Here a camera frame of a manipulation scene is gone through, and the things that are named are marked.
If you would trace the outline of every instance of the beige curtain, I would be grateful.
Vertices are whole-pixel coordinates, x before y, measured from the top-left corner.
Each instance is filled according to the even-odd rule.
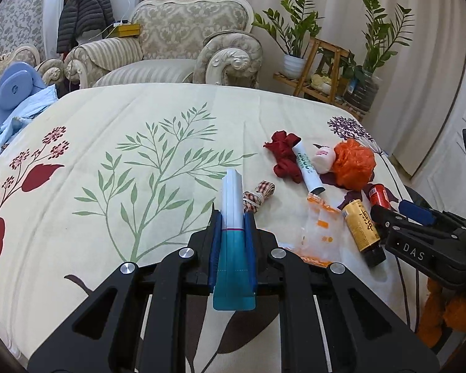
[[[269,7],[282,10],[280,0],[247,0],[255,12]],[[314,0],[322,20],[319,34],[333,44],[365,56],[365,8],[362,0]],[[414,42],[400,47],[399,55],[378,69],[383,79],[379,95],[364,120],[379,145],[394,154],[413,174],[433,145],[449,113],[466,56],[466,2],[464,0],[380,0],[389,13],[395,3],[416,14]],[[290,90],[272,79],[283,54],[264,30],[252,31],[261,40],[264,64],[260,86],[276,92]]]

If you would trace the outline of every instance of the gray puffer jacket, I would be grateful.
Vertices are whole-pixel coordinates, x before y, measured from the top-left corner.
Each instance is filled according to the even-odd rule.
[[[69,52],[83,32],[102,31],[113,23],[110,0],[68,0],[58,21],[57,53]]]

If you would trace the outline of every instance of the plant stand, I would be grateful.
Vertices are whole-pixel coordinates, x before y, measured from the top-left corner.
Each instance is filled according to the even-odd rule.
[[[311,38],[311,42],[312,42],[311,51],[309,52],[306,65],[304,66],[304,69],[302,70],[302,75],[298,80],[287,78],[281,73],[274,73],[273,78],[277,81],[280,81],[284,84],[287,84],[293,87],[294,88],[293,96],[298,96],[301,92],[304,92],[324,103],[342,108],[343,110],[351,113],[358,120],[362,120],[363,118],[362,113],[346,105],[345,101],[336,99],[336,90],[338,89],[338,82],[339,82],[338,70],[339,70],[340,58],[342,56],[345,58],[349,57],[349,52],[339,46],[322,41],[320,39]],[[316,54],[318,53],[319,48],[324,48],[334,53],[333,64],[330,65],[330,69],[329,69],[329,73],[331,74],[331,90],[329,94],[325,94],[324,92],[314,89],[310,83],[306,82],[307,75],[309,74],[309,71],[311,70],[311,67],[314,62],[314,58],[316,57]],[[324,64],[325,64],[325,61],[323,57],[321,58],[321,61],[319,62],[317,72],[320,72],[322,70]]]

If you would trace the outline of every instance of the floral tablecloth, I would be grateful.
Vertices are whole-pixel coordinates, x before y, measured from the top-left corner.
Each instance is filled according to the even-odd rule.
[[[262,146],[277,130],[314,145],[353,137],[375,151],[374,183],[393,205],[409,196],[372,137],[341,109],[291,96],[193,84],[134,84],[68,94],[0,156],[0,332],[30,357],[43,340],[123,261],[160,261],[185,246],[221,208],[228,167],[244,190],[276,184],[256,214],[279,242],[300,241],[307,219],[304,184],[278,179]],[[323,176],[324,198],[342,206],[363,192]],[[370,270],[345,228],[342,261],[411,329],[426,279],[387,253]],[[187,370],[279,371],[275,298],[251,312],[218,312],[212,299],[188,299]]]

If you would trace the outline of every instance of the armchair armrest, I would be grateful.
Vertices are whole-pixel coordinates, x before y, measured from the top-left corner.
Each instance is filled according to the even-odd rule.
[[[91,88],[112,70],[139,62],[142,48],[135,38],[107,38],[75,47],[65,59],[68,80]]]
[[[47,86],[64,81],[64,63],[59,58],[45,60],[35,69]]]
[[[262,46],[244,31],[217,32],[204,41],[193,72],[195,84],[257,88]]]

